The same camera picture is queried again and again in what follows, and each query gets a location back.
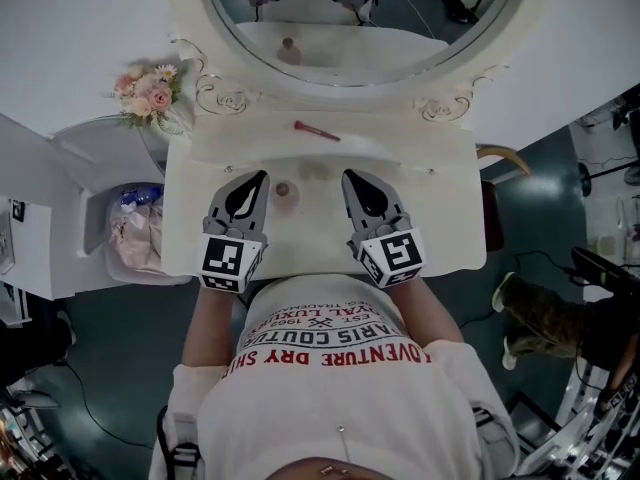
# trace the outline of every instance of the dark teal floor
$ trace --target dark teal floor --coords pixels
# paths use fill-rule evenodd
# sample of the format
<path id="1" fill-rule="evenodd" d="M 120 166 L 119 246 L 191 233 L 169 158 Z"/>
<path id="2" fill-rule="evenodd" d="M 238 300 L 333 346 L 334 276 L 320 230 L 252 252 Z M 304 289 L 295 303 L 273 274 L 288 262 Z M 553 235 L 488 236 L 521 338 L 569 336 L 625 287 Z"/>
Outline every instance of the dark teal floor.
<path id="1" fill-rule="evenodd" d="M 490 311 L 494 287 L 515 269 L 515 253 L 542 249 L 557 263 L 568 265 L 571 247 L 586 245 L 585 214 L 568 129 L 530 146 L 522 156 L 536 177 L 512 180 L 498 188 L 504 250 L 489 254 L 479 271 L 428 280 L 459 323 Z M 492 166 L 482 177 L 492 179 L 504 168 Z M 522 275 L 569 300 L 581 300 L 581 289 L 542 257 L 523 258 Z M 173 288 L 126 286 L 69 300 L 78 335 L 69 363 L 84 381 L 94 416 L 115 434 L 153 443 L 156 414 L 171 389 L 171 372 L 180 360 L 197 290 L 196 282 Z M 463 331 L 465 339 L 477 349 L 505 402 L 522 390 L 554 414 L 572 362 L 531 357 L 520 360 L 514 371 L 505 371 L 500 360 L 509 319 L 507 314 L 496 314 L 470 324 Z M 151 452 L 119 443 L 98 429 L 82 406 L 80 386 L 70 371 L 48 366 L 31 379 L 62 403 L 61 409 L 41 413 L 65 454 L 86 461 L 109 480 L 146 478 Z"/>

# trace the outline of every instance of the white wall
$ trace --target white wall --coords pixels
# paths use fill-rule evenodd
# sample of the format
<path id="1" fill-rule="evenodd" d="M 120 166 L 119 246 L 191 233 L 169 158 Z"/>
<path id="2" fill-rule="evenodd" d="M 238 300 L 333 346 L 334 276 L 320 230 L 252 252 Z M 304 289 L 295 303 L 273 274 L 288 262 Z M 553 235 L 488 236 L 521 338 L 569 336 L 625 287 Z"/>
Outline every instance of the white wall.
<path id="1" fill-rule="evenodd" d="M 167 0 L 0 0 L 0 113 L 45 136 L 117 113 L 102 94 L 172 30 Z"/>
<path id="2" fill-rule="evenodd" d="M 584 161 L 591 174 L 629 163 L 637 157 L 628 126 L 613 131 L 612 122 L 609 119 L 589 129 L 573 123 L 570 125 L 570 130 L 576 154 Z M 625 261 L 640 264 L 640 259 L 625 260 L 624 256 L 627 228 L 640 223 L 640 214 L 636 214 L 635 201 L 632 199 L 633 196 L 640 195 L 640 187 L 632 187 L 624 182 L 626 171 L 622 169 L 592 180 L 592 192 L 584 199 L 588 241 L 593 243 L 598 237 L 613 237 L 616 242 L 614 254 L 598 252 L 618 265 Z M 626 219 L 623 216 L 622 205 L 624 205 Z M 638 211 L 640 212 L 640 201 L 638 201 Z M 622 227 L 618 225 L 619 218 L 622 220 Z"/>
<path id="3" fill-rule="evenodd" d="M 477 142 L 521 149 L 640 82 L 640 0 L 550 0 L 511 68 L 477 95 Z"/>

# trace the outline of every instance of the cable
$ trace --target cable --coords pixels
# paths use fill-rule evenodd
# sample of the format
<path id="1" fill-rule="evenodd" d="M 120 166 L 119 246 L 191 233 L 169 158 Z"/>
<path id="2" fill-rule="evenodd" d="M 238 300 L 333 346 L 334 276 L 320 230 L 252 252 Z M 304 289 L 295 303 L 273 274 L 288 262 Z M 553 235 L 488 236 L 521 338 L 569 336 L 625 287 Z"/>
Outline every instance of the cable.
<path id="1" fill-rule="evenodd" d="M 578 376 L 578 379 L 580 379 L 580 382 L 582 382 L 585 386 L 587 386 L 588 388 L 592 388 L 592 389 L 597 389 L 598 391 L 602 391 L 603 388 L 599 388 L 597 386 L 594 386 L 593 384 L 589 384 L 586 380 L 584 380 L 581 376 L 580 376 L 580 372 L 578 371 L 578 357 L 580 356 L 580 347 L 582 346 L 582 344 L 584 343 L 584 336 L 582 336 L 582 339 L 580 340 L 580 342 L 576 345 L 576 357 L 575 360 L 573 362 L 573 367 L 576 371 L 576 375 Z"/>
<path id="2" fill-rule="evenodd" d="M 463 323 L 461 326 L 459 326 L 460 330 L 462 330 L 466 325 L 469 324 L 474 324 L 476 322 L 484 322 L 485 320 L 488 320 L 489 318 L 491 318 L 493 315 L 497 315 L 498 312 L 494 311 L 493 309 L 491 310 L 491 313 L 487 313 L 486 315 L 483 315 L 481 317 L 478 318 L 472 318 L 471 320 L 467 320 L 465 323 Z"/>
<path id="3" fill-rule="evenodd" d="M 356 15 L 356 19 L 358 20 L 358 26 L 361 27 L 362 25 L 364 25 L 364 21 L 362 21 L 362 18 L 360 17 L 360 14 L 358 14 L 358 11 L 353 9 L 353 14 Z"/>
<path id="4" fill-rule="evenodd" d="M 422 23 L 424 23 L 424 26 L 427 27 L 427 30 L 429 31 L 429 34 L 431 34 L 431 38 L 435 39 L 436 36 L 433 35 L 433 32 L 431 32 L 431 27 L 429 27 L 429 24 L 425 21 L 425 19 L 422 17 L 422 14 L 420 14 L 420 11 L 418 11 L 418 9 L 416 8 L 415 5 L 413 5 L 413 3 L 411 2 L 411 0 L 406 0 L 407 3 L 413 8 L 414 11 L 416 11 L 416 14 L 418 15 L 418 18 L 420 18 L 420 21 L 422 21 Z"/>
<path id="5" fill-rule="evenodd" d="M 542 254 L 545 258 L 549 260 L 549 263 L 551 263 L 557 269 L 562 270 L 565 274 L 570 276 L 573 276 L 576 274 L 576 272 L 573 269 L 569 267 L 561 267 L 560 265 L 558 265 L 555 261 L 553 261 L 551 256 L 549 256 L 546 252 L 541 251 L 539 249 L 535 249 L 533 251 L 520 252 L 518 254 L 513 255 L 513 257 L 516 259 L 516 269 L 518 270 L 518 272 L 520 272 L 520 256 L 529 256 L 530 254 Z"/>
<path id="6" fill-rule="evenodd" d="M 84 383 L 82 382 L 82 379 L 80 378 L 80 375 L 78 375 L 78 372 L 76 372 L 69 363 L 65 362 L 65 363 L 62 364 L 62 366 L 66 366 L 67 368 L 69 368 L 69 370 L 71 370 L 71 373 L 73 373 L 73 375 L 75 375 L 76 379 L 78 379 L 78 382 L 80 383 L 80 390 L 82 391 L 82 402 L 84 403 L 84 408 L 87 410 L 87 414 L 93 420 L 93 422 L 98 426 L 98 428 L 100 430 L 102 430 L 105 434 L 110 435 L 114 439 L 117 439 L 118 441 L 120 441 L 120 442 L 122 442 L 124 444 L 128 444 L 129 446 L 138 446 L 140 448 L 147 448 L 148 450 L 153 450 L 152 446 L 148 446 L 148 445 L 142 444 L 142 443 L 134 443 L 133 441 L 127 441 L 126 439 L 122 439 L 121 437 L 118 437 L 117 435 L 109 432 L 100 423 L 98 423 L 98 420 L 96 420 L 93 417 L 93 414 L 91 414 L 91 410 L 89 409 L 89 405 L 87 404 L 87 394 L 86 394 L 86 392 L 84 390 Z"/>
<path id="7" fill-rule="evenodd" d="M 583 164 L 589 164 L 589 165 L 599 165 L 601 169 L 604 169 L 604 166 L 606 164 L 608 164 L 609 162 L 615 162 L 615 161 L 620 161 L 620 160 L 637 160 L 638 157 L 637 156 L 623 156 L 620 158 L 609 158 L 607 160 L 605 160 L 604 162 L 589 162 L 588 160 L 584 160 L 583 158 L 578 158 L 578 160 L 580 162 L 582 162 Z"/>
<path id="8" fill-rule="evenodd" d="M 244 306 L 244 309 L 249 311 L 249 304 L 247 304 L 247 301 L 244 300 L 240 295 L 238 295 L 238 300 L 242 303 L 242 305 Z"/>

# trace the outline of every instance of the mirror frame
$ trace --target mirror frame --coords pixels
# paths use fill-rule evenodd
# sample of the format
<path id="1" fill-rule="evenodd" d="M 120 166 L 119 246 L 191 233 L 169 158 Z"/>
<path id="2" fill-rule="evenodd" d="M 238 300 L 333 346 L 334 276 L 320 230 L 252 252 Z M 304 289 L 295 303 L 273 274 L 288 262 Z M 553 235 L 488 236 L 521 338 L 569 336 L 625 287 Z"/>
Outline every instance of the mirror frame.
<path id="1" fill-rule="evenodd" d="M 442 52 L 414 66 L 386 74 L 373 84 L 348 75 L 305 76 L 300 67 L 262 59 L 236 28 L 219 0 L 169 0 L 181 39 L 206 56 L 206 73 L 241 86 L 324 109 L 366 111 L 390 102 L 442 96 L 507 62 L 545 12 L 547 0 L 496 0 L 469 32 Z"/>

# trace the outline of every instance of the white vanity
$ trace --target white vanity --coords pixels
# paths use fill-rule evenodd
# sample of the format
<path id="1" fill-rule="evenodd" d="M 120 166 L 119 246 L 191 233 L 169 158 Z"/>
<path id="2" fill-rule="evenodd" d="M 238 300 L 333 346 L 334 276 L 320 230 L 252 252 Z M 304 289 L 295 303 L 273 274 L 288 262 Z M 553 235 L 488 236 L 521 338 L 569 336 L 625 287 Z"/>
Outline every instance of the white vanity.
<path id="1" fill-rule="evenodd" d="M 458 122 L 474 91 L 499 75 L 533 29 L 545 2 L 494 0 L 447 45 L 401 28 L 292 20 L 236 25 L 222 0 L 170 0 L 180 55 L 198 75 L 193 135 L 172 138 L 169 148 L 166 272 L 196 272 L 214 193 L 256 169 L 272 180 L 269 249 L 257 278 L 362 273 L 345 246 L 352 232 L 340 189 L 346 168 L 371 172 L 398 191 L 424 238 L 422 275 L 481 268 L 476 144 Z M 299 50 L 299 65 L 278 59 L 285 38 Z M 341 140 L 296 130 L 296 121 Z M 296 193 L 293 205 L 278 204 L 278 183 Z"/>

